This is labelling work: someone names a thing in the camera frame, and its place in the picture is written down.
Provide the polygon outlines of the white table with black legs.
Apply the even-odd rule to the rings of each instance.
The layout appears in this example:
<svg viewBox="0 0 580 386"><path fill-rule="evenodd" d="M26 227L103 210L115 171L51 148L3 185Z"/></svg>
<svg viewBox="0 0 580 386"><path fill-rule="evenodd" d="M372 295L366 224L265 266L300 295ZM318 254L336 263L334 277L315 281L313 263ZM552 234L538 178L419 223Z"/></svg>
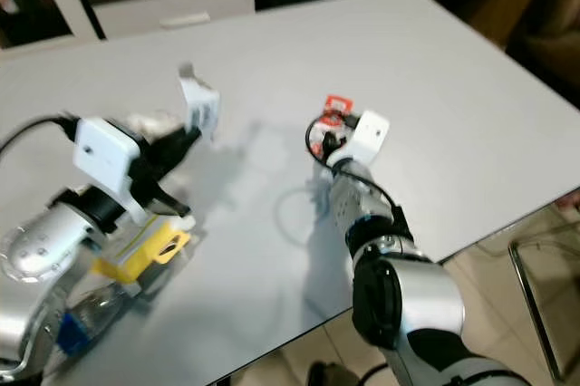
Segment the white table with black legs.
<svg viewBox="0 0 580 386"><path fill-rule="evenodd" d="M214 137L166 179L202 241L55 386L204 386L351 307L303 143L331 93L389 120L373 178L434 259L580 187L580 110L431 0L323 0L18 56L0 67L0 131L182 110L183 63L221 93Z"/></svg>

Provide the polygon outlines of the clear bottle with blue cap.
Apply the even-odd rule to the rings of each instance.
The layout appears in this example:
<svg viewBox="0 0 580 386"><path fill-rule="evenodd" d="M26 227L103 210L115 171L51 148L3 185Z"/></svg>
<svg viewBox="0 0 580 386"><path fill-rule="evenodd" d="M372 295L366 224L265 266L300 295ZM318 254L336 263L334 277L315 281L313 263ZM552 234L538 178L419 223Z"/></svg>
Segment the clear bottle with blue cap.
<svg viewBox="0 0 580 386"><path fill-rule="evenodd" d="M67 357L87 352L111 328L117 319L140 295L137 283L112 282L94 288L79 302L69 304L61 322L55 345Z"/></svg>

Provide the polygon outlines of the red and white wrapper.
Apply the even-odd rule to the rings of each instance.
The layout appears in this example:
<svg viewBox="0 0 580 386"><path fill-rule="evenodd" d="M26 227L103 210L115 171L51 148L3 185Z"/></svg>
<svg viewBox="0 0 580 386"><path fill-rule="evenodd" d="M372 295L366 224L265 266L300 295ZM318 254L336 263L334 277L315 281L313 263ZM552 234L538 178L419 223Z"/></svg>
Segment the red and white wrapper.
<svg viewBox="0 0 580 386"><path fill-rule="evenodd" d="M322 113L319 114L319 117L316 118L316 120L312 122L310 128L308 128L308 149L310 149L311 153L314 154L315 157L319 157L319 155L316 154L316 142L320 136L322 136L322 131L318 128L318 126L316 126L316 121L318 121L320 117L324 116L324 114L351 114L352 112L352 100L345 99L343 96L336 95L336 93L328 93L326 101L324 101Z"/></svg>

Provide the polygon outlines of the white drawer unit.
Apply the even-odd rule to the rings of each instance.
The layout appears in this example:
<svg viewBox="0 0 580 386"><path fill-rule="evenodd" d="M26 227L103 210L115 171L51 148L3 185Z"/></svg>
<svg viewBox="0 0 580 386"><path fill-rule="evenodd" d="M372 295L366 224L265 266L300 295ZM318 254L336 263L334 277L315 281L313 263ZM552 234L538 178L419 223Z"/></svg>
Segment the white drawer unit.
<svg viewBox="0 0 580 386"><path fill-rule="evenodd" d="M121 0L92 10L105 38L113 39L253 14L256 0Z"/></svg>

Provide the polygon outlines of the yellow packet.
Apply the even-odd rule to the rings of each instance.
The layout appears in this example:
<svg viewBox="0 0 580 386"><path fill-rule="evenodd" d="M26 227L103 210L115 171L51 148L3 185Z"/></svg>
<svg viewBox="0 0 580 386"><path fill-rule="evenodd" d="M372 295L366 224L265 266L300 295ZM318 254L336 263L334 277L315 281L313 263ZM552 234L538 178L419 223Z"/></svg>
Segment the yellow packet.
<svg viewBox="0 0 580 386"><path fill-rule="evenodd" d="M101 250L91 270L121 284L131 284L150 265L166 265L194 238L179 217L154 217L146 226L129 230Z"/></svg>

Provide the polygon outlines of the metal chair frame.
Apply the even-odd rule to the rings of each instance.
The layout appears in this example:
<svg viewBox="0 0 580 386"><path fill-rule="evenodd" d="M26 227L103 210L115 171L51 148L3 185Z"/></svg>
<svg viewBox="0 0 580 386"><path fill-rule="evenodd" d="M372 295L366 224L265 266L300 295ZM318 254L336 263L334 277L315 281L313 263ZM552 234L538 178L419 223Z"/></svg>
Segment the metal chair frame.
<svg viewBox="0 0 580 386"><path fill-rule="evenodd" d="M565 232L576 232L577 229L580 229L580 223L566 223L550 229L540 230L540 232L530 234L530 236L515 236L511 238L507 246L511 265L514 267L515 275L517 275L522 295L525 296L527 310L529 311L531 324L533 324L536 332L540 352L543 354L544 360L546 360L546 368L548 374L551 375L554 386L568 386L567 377L556 360L554 344L551 341L551 337L548 336L543 315L540 314L535 290L533 285L531 285L529 275L527 275L525 262L523 262L523 258L519 254L519 248L524 245L537 244L537 239L542 236L559 236L559 234Z"/></svg>

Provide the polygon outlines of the brown sofa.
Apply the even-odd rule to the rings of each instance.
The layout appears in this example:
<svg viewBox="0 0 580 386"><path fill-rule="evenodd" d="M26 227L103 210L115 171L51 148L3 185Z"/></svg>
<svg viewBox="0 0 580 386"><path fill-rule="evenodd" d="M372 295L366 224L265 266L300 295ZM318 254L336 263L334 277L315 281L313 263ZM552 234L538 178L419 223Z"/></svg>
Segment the brown sofa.
<svg viewBox="0 0 580 386"><path fill-rule="evenodd" d="M485 0L469 26L580 107L580 0Z"/></svg>

